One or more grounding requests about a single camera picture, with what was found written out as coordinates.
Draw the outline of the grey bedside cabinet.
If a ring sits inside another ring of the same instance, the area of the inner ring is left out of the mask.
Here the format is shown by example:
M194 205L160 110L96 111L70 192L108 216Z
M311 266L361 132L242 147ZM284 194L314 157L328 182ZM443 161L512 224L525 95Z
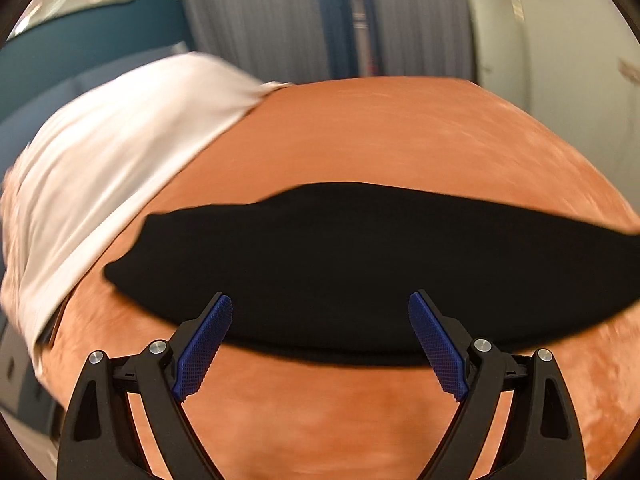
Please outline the grey bedside cabinet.
M1 407L35 432L57 441L62 406L38 382L23 338L1 313Z

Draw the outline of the grey pleated curtain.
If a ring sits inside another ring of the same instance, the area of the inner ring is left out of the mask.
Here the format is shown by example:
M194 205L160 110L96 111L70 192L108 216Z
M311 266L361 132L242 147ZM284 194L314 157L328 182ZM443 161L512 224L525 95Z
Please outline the grey pleated curtain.
M264 81L474 79L466 0L183 0L196 47Z

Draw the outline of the white door panel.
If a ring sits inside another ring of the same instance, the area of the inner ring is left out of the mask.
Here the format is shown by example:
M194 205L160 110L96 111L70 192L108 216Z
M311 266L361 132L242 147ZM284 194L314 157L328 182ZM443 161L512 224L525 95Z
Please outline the white door panel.
M530 59L521 0L468 0L476 78L521 110L530 107Z

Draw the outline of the black pants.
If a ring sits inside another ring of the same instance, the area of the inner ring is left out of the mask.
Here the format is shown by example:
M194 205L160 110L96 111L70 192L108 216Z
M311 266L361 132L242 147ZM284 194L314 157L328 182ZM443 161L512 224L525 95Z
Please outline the black pants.
M639 297L639 239L515 206L361 183L315 183L247 205L146 217L104 268L115 288L171 324L216 292L226 341L319 363L418 366L408 302L504 351L596 325Z

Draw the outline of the white pillow sheet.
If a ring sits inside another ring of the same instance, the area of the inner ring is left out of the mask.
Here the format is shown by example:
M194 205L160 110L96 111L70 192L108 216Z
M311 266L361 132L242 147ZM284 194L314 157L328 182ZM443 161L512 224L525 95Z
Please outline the white pillow sheet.
M42 125L1 195L1 304L32 364L55 311L122 229L277 88L188 52L101 84Z

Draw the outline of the orange plush bed blanket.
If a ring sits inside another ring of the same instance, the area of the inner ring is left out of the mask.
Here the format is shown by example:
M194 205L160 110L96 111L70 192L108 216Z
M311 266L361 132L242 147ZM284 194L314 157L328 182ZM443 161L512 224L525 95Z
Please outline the orange plush bed blanket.
M186 166L68 300L42 381L66 408L92 350L139 353L174 328L103 281L145 214L361 181L566 214L639 234L639 216L570 144L519 108L445 78L361 78L274 92ZM587 479L639 418L639 303L548 347L579 419ZM415 479L456 404L431 370L314 366L222 347L186 414L227 479Z

